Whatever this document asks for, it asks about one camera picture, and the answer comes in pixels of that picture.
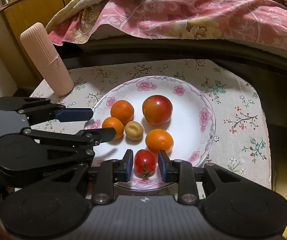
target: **floral tablecloth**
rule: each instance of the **floral tablecloth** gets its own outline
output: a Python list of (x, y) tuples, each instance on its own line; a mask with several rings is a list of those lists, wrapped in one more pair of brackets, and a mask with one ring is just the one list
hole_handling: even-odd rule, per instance
[[(56, 96), (43, 80), (31, 95), (48, 97), (66, 107), (94, 107), (100, 98), (117, 85), (149, 75), (176, 77), (197, 87), (208, 97), (216, 118), (216, 133), (206, 162), (214, 162), (247, 179), (271, 188), (271, 159), (268, 131), (260, 99), (253, 86), (210, 60), (163, 60), (74, 69), (72, 93)], [(96, 120), (92, 125), (101, 127)], [(32, 128), (74, 134), (85, 122), (60, 123), (51, 120)], [(200, 197), (204, 197), (198, 183)], [(149, 194), (177, 194), (171, 185)], [(116, 187), (116, 194), (133, 194)]]

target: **tomato stem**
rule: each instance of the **tomato stem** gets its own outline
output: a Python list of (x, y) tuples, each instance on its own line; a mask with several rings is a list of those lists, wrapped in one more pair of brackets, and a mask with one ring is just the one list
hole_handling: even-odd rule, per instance
[(143, 168), (142, 177), (143, 177), (144, 179), (150, 177), (150, 172), (146, 169), (146, 164), (143, 163), (143, 164), (141, 164), (141, 166), (142, 166), (142, 168)]

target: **pink floral blanket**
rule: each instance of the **pink floral blanket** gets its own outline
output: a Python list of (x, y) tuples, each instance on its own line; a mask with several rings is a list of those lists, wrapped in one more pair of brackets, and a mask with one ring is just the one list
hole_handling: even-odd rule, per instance
[(101, 25), (149, 39), (225, 39), (287, 50), (287, 8), (272, 0), (109, 0), (50, 34), (54, 44), (86, 43)]

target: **ribbed container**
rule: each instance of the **ribbed container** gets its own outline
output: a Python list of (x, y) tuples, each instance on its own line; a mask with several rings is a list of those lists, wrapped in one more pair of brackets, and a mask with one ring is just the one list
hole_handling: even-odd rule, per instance
[(54, 48), (41, 23), (35, 23), (20, 35), (20, 40), (31, 60), (48, 85), (58, 96), (69, 93), (74, 83), (61, 57)]

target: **red tomato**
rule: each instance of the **red tomato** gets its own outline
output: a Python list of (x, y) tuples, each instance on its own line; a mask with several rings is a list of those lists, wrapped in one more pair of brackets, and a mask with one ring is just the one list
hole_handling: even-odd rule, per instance
[(143, 102), (142, 113), (149, 124), (163, 124), (168, 122), (172, 115), (172, 103), (164, 96), (154, 95)]
[(134, 156), (134, 170), (143, 178), (151, 176), (156, 169), (156, 159), (148, 150), (139, 150)]

